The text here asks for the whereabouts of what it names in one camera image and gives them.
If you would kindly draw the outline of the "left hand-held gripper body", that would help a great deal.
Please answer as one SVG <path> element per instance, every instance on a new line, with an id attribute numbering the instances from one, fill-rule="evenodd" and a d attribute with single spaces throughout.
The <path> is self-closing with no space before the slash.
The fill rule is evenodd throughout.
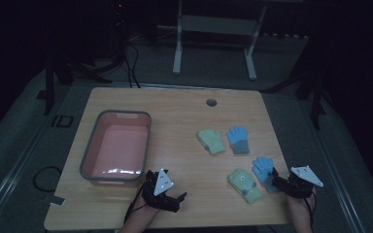
<path id="1" fill-rule="evenodd" d="M 160 169 L 157 172 L 149 170 L 142 185 L 142 196 L 149 206 L 170 212 L 171 206 L 179 205 L 175 198 L 166 194 L 166 191 L 173 185 L 174 183 L 167 175 L 167 170 Z"/>

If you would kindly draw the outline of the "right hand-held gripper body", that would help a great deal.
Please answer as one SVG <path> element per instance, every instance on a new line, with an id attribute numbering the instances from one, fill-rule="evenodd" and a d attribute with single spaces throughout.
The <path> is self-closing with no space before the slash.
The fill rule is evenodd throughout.
<path id="1" fill-rule="evenodd" d="M 323 187 L 323 182 L 309 166 L 291 167 L 288 178 L 278 182 L 282 192 L 297 199 L 310 197 L 314 186 Z"/>

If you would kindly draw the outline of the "blue glove with grey cuff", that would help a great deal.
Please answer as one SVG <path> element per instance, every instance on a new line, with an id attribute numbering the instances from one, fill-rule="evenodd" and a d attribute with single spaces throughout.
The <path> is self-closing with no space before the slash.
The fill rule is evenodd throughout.
<path id="1" fill-rule="evenodd" d="M 252 170 L 269 193 L 279 192 L 279 189 L 272 184 L 273 168 L 274 162 L 271 158 L 261 156 L 253 161 Z"/>
<path id="2" fill-rule="evenodd" d="M 226 137 L 235 154 L 248 154 L 248 131 L 242 126 L 233 126 L 226 132 Z"/>

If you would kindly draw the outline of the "green mitten with face print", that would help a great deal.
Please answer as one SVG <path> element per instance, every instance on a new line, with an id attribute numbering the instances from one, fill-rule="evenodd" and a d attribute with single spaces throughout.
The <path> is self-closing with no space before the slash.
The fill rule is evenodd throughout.
<path id="1" fill-rule="evenodd" d="M 253 203 L 263 197 L 257 188 L 254 176 L 244 169 L 236 169 L 228 176 L 229 183 L 248 202 Z"/>

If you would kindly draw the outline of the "pink basin with grey rim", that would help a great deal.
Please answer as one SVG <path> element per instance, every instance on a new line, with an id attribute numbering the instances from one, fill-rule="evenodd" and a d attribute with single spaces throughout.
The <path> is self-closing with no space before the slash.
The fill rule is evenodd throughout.
<path id="1" fill-rule="evenodd" d="M 101 112 L 85 148 L 81 176 L 95 185 L 138 185 L 145 172 L 151 125 L 147 112 Z"/>

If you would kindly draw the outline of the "plain green mitten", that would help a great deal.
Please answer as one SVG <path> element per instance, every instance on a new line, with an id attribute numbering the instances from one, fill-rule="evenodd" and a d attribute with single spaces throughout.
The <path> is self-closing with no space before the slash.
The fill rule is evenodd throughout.
<path id="1" fill-rule="evenodd" d="M 210 155 L 215 155 L 225 151 L 220 132 L 213 129 L 204 129 L 198 132 L 197 137 L 201 145 Z"/>

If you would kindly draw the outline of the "person's right hand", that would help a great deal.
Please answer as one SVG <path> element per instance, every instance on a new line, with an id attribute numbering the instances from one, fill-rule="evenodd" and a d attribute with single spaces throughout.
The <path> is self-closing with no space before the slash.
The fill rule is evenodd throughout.
<path id="1" fill-rule="evenodd" d="M 316 209 L 316 191 L 313 190 L 308 198 L 294 198 L 286 196 L 288 215 L 292 224 L 309 224 L 313 222 L 313 215 Z"/>

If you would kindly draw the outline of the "person's left hand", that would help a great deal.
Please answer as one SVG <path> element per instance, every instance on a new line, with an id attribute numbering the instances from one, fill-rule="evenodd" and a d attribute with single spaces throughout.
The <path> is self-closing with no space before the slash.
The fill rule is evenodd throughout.
<path id="1" fill-rule="evenodd" d="M 159 209 L 149 206 L 142 195 L 135 198 L 127 221 L 149 225 L 159 213 Z"/>

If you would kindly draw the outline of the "black metal stand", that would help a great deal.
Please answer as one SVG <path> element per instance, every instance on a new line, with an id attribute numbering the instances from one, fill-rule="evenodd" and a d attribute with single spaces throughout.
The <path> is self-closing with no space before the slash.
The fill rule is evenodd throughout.
<path id="1" fill-rule="evenodd" d="M 112 71 L 121 64 L 122 60 L 114 58 L 113 61 L 103 67 L 89 69 L 65 52 L 51 47 L 46 51 L 45 63 L 45 88 L 38 93 L 37 98 L 46 103 L 44 115 L 47 116 L 54 105 L 54 77 L 58 78 L 61 84 L 70 85 L 73 81 L 72 70 L 78 71 L 85 80 L 92 80 L 98 83 L 111 83 L 110 80 L 102 78 L 101 73 Z"/>
<path id="2" fill-rule="evenodd" d="M 324 80 L 333 70 L 332 52 L 318 39 L 310 38 L 293 66 L 289 77 L 265 89 L 261 93 L 275 93 L 292 84 L 300 83 L 295 91 L 297 100 L 312 97 L 310 120 L 320 130 L 320 115 L 324 114 L 321 100 L 324 98 Z"/>

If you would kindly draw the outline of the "white metal desk frame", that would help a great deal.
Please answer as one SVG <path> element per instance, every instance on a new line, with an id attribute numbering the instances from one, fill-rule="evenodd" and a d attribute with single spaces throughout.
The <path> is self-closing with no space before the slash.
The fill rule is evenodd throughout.
<path id="1" fill-rule="evenodd" d="M 256 41 L 260 34 L 260 29 L 267 12 L 267 6 L 256 7 L 255 19 L 245 19 L 238 17 L 213 17 L 187 14 L 185 12 L 186 0 L 177 0 L 177 25 L 176 46 L 173 61 L 172 73 L 180 75 L 183 59 L 183 33 L 184 32 L 202 32 L 224 35 L 238 35 L 249 37 L 250 43 L 244 48 L 244 58 L 247 72 L 250 80 L 256 80 L 253 53 Z"/>

